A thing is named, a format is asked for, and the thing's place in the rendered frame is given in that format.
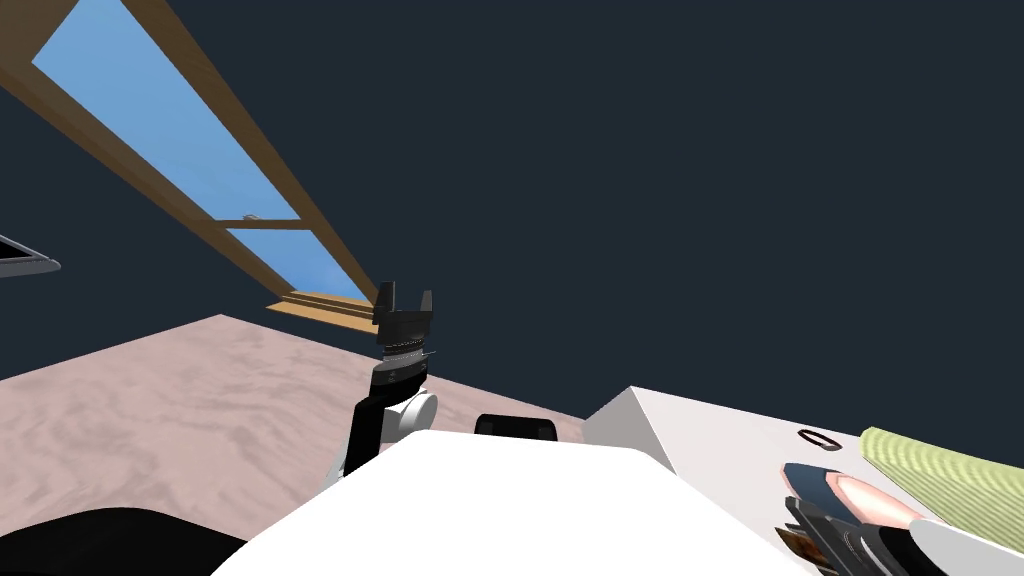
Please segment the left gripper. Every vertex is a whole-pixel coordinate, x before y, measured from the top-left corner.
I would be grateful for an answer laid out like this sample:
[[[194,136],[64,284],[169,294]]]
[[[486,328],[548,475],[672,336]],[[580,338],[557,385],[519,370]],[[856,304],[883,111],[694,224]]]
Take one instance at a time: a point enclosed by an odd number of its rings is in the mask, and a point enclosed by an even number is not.
[[[380,284],[372,324],[377,326],[376,343],[385,347],[403,346],[424,340],[433,319],[433,293],[424,291],[419,310],[395,310],[394,281]]]

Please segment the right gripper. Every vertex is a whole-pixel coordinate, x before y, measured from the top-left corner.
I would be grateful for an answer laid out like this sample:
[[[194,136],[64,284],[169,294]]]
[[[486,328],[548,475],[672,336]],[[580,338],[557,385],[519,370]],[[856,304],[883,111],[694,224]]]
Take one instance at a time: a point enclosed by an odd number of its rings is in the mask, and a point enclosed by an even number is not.
[[[777,534],[791,552],[823,576],[908,576],[884,540],[894,528],[853,525],[792,496],[784,504],[794,522],[778,528]]]

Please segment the shiny metal utensil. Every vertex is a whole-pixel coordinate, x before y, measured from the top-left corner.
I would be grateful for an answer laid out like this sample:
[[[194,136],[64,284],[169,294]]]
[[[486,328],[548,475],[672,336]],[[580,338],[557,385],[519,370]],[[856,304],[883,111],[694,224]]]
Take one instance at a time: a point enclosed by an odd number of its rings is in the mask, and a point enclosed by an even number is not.
[[[923,515],[896,497],[841,471],[788,462],[781,475],[791,494],[835,519],[859,526],[908,529]]]

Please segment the green ribbed cloth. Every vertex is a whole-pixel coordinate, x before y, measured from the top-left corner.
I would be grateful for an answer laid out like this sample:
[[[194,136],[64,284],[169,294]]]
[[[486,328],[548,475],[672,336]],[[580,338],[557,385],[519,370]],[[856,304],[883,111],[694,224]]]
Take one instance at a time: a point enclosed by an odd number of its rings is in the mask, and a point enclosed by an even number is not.
[[[859,449],[944,522],[1024,554],[1024,469],[874,427]]]

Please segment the white table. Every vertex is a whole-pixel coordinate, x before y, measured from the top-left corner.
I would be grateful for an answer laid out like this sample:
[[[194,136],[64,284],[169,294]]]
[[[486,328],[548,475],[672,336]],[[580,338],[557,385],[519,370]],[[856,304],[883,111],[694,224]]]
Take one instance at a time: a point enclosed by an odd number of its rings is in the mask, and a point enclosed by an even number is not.
[[[952,526],[869,463],[859,449],[861,435],[637,387],[595,412],[582,433],[591,444],[632,448],[653,457],[776,548],[798,576],[822,574],[791,552],[776,533],[794,522],[784,504],[794,497],[781,475],[784,463],[848,474],[923,517]]]

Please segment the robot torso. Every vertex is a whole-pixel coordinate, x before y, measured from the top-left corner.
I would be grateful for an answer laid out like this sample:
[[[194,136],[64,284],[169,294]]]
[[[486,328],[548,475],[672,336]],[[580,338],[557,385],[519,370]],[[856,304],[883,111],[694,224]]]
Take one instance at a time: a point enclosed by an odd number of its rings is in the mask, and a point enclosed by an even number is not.
[[[213,576],[798,576],[648,454],[417,431]]]

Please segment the wooden framed window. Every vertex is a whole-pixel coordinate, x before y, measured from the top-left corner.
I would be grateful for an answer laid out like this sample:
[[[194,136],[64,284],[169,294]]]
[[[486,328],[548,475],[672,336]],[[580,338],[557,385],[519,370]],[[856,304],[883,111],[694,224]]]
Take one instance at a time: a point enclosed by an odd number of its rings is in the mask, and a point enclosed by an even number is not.
[[[275,297],[375,333],[377,291],[168,0],[0,0],[0,87]]]

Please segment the grey framed black screen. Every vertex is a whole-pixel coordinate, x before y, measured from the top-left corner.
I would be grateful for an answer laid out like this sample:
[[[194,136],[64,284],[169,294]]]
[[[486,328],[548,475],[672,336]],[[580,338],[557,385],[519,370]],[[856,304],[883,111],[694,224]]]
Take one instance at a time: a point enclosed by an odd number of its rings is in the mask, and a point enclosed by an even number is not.
[[[0,279],[58,271],[58,261],[0,235]]]

